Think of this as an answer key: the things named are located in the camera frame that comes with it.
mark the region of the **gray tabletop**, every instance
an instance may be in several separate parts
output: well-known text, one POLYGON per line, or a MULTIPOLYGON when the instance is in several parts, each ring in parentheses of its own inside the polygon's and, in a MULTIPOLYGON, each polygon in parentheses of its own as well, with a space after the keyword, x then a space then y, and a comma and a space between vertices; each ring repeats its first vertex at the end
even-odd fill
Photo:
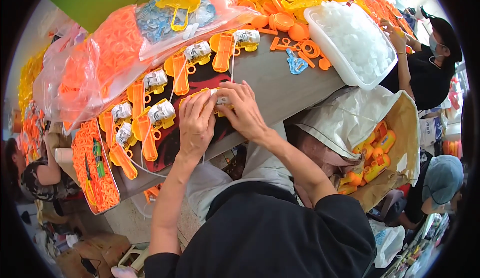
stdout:
MULTIPOLYGON (((280 43, 286 33, 279 32, 280 43)), ((255 52, 242 50, 235 57, 234 80, 247 81, 255 92, 260 112, 269 126, 275 125, 299 111, 326 99, 330 94, 342 88, 345 83, 333 67, 327 71, 318 67, 318 58, 314 59, 315 68, 308 67, 299 75, 290 73, 285 51, 270 51, 273 35, 261 34, 261 42, 255 52)), ((212 143, 205 159, 211 159, 232 147, 242 143, 245 138, 238 132, 232 133, 222 140, 212 143)), ((122 200, 147 190, 165 180, 141 167, 141 144, 133 148, 133 160, 137 163, 138 177, 130 180, 118 167, 114 178, 120 188, 122 200)), ((166 176, 170 167, 156 174, 166 176)))

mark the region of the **woman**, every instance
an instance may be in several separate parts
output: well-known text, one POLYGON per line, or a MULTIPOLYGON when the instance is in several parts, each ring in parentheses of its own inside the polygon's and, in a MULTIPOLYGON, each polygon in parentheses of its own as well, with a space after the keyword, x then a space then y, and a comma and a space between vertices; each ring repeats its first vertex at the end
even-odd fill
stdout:
POLYGON ((11 175, 13 189, 17 193, 27 192, 27 198, 30 199, 52 201, 66 198, 80 191, 80 188, 55 160, 50 150, 48 135, 49 132, 45 131, 44 142, 47 157, 41 157, 29 165, 14 138, 10 138, 5 147, 6 164, 11 175))
POLYGON ((397 51, 398 63, 380 84, 393 93, 405 90, 419 111, 438 107, 445 100, 455 74, 455 62, 462 60, 452 26, 439 17, 430 18, 430 23, 433 33, 427 46, 408 34, 401 37, 388 20, 381 20, 397 51), (416 53, 408 56, 407 44, 416 53))
POLYGON ((415 230, 426 215, 456 212, 467 190, 457 157, 424 154, 427 160, 420 165, 417 184, 408 191, 405 212, 399 217, 405 229, 415 230))

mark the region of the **white plastic bin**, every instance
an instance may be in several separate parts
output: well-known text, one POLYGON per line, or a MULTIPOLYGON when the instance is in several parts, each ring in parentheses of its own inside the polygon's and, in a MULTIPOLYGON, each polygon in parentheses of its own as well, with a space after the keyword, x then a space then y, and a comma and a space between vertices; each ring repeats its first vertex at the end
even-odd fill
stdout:
MULTIPOLYGON (((362 89, 365 90, 372 90, 375 86, 377 86, 383 79, 392 71, 392 69, 395 67, 395 64, 398 62, 397 54, 394 54, 394 59, 391 64, 388 65, 387 69, 379 76, 377 79, 375 79, 372 83, 370 84, 365 84, 362 82, 358 75, 353 71, 352 66, 348 63, 347 59, 339 51, 337 46, 333 43, 333 41, 330 39, 330 37, 325 34, 325 32, 320 28, 318 23, 312 18, 315 14, 318 14, 320 16, 320 10, 322 6, 314 6, 305 9, 304 16, 307 19, 309 23, 309 30, 310 30, 310 37, 315 43, 317 43, 320 46, 321 51, 325 54, 327 59, 330 61, 330 63, 334 66, 335 70, 338 72, 339 76, 342 78, 342 80, 345 82, 345 84, 350 85, 350 86, 359 86, 362 89)), ((393 47, 392 43, 388 39, 388 37, 385 35, 385 33, 382 31, 382 29, 371 19, 368 14, 362 9, 357 4, 352 4, 351 8, 356 9, 359 13, 364 14, 368 19, 371 21, 371 24, 373 24, 381 33, 382 37, 385 39, 387 45, 393 49, 393 52, 395 52, 395 47, 393 47)))

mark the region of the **person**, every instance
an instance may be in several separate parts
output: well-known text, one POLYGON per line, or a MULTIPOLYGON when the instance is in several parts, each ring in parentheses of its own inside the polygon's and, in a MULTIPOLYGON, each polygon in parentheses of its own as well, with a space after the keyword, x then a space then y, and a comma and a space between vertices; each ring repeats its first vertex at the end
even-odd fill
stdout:
POLYGON ((401 37, 390 21, 381 20, 396 49, 398 63, 380 85, 393 93, 405 90, 419 111, 438 107, 445 100, 455 74, 455 62, 462 60, 462 50, 452 26, 440 17, 430 17, 430 23, 433 33, 427 46, 406 33, 401 37), (407 56, 407 44, 416 53, 407 56))
POLYGON ((18 147, 15 138, 10 138, 5 145, 6 165, 11 175, 14 196, 18 199, 22 195, 29 200, 53 201, 75 195, 81 189, 62 170, 49 146, 49 132, 43 137, 46 147, 46 157, 30 162, 18 147))
POLYGON ((415 230, 426 215, 456 212, 467 190, 457 157, 424 154, 426 161, 420 164, 417 184, 408 191, 404 213, 398 218, 405 229, 415 230))
POLYGON ((246 82, 220 87, 180 106, 180 150, 153 208, 146 278, 364 275, 376 248, 360 203, 338 194, 286 141, 283 123, 267 127, 246 82), (234 111, 216 106, 217 97, 228 98, 234 111), (239 180, 209 162, 197 165, 213 137, 214 108, 249 140, 239 180), (290 176, 314 209, 299 206, 290 176), (177 221, 185 192, 203 225, 182 254, 177 221))

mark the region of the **black cap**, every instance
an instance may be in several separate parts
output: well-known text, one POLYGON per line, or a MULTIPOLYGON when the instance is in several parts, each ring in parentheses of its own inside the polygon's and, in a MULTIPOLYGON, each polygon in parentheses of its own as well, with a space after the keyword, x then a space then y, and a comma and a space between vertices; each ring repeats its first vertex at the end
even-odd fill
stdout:
POLYGON ((450 58, 454 62, 460 62, 463 59, 460 43, 453 31, 453 27, 443 18, 430 15, 431 26, 440 34, 442 44, 450 49, 450 58))

